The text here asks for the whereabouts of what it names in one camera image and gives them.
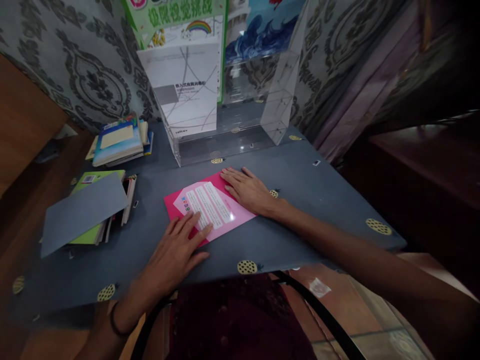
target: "blue illustration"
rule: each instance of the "blue illustration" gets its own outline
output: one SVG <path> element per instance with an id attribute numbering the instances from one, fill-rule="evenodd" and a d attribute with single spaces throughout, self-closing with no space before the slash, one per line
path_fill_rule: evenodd
<path id="1" fill-rule="evenodd" d="M 270 20 L 263 31 L 258 32 L 262 25 L 262 16 L 255 16 L 243 35 L 226 47 L 225 63 L 232 64 L 286 51 L 289 48 L 297 19 L 298 16 L 295 16 L 289 22 L 282 23 L 278 30 L 273 28 L 273 20 Z"/>
<path id="2" fill-rule="evenodd" d="M 305 0 L 230 1 L 225 63 L 288 50 Z"/>

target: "wave illustration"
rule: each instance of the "wave illustration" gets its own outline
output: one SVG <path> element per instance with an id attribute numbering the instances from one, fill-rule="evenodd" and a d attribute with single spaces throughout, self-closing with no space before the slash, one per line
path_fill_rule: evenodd
<path id="1" fill-rule="evenodd" d="M 255 16 L 245 33 L 225 48 L 225 63 L 238 63 L 258 56 L 286 51 L 298 18 L 297 15 L 288 22 L 282 22 L 280 29 L 274 29 L 273 20 L 270 20 L 265 29 L 258 33 L 263 19 L 261 15 Z"/>

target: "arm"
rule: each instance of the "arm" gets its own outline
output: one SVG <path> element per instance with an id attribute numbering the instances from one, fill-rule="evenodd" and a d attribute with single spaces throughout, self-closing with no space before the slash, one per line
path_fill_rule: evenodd
<path id="1" fill-rule="evenodd" d="M 199 218 L 199 212 L 195 215 L 189 212 L 182 220 L 175 218 L 168 225 L 145 269 L 116 306 L 113 320 L 119 331 L 127 333 L 134 329 L 144 313 L 209 257 L 207 252 L 192 255 L 212 230 L 210 224 L 189 240 L 189 233 Z M 76 360 L 118 359 L 127 339 L 128 336 L 119 337 L 114 333 L 110 318 L 103 319 L 98 331 L 88 337 Z"/>
<path id="2" fill-rule="evenodd" d="M 418 331 L 436 358 L 458 355 L 479 304 L 461 291 L 367 241 L 320 221 L 270 195 L 248 169 L 224 169 L 226 189 L 250 211 L 298 233 L 317 251 L 395 306 Z"/>

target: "pink envelope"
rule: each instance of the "pink envelope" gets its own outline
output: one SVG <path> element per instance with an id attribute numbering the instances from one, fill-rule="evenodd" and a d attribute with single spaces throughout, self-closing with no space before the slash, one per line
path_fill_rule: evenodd
<path id="1" fill-rule="evenodd" d="M 190 232 L 189 239 L 208 224 L 213 224 L 213 230 L 200 246 L 257 216 L 230 195 L 225 189 L 228 183 L 220 174 L 221 172 L 217 172 L 163 198 L 170 220 L 175 217 L 181 219 L 188 211 L 201 212 L 200 220 Z"/>

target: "rainbow drawing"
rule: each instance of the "rainbow drawing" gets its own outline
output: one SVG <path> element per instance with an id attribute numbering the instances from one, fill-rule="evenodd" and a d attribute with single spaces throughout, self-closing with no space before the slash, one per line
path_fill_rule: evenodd
<path id="1" fill-rule="evenodd" d="M 205 32 L 205 34 L 210 34 L 212 32 L 210 25 L 208 25 L 205 21 L 202 21 L 202 20 L 192 21 L 190 24 L 188 24 L 188 26 L 186 27 L 186 30 L 189 30 L 189 31 L 202 30 Z"/>

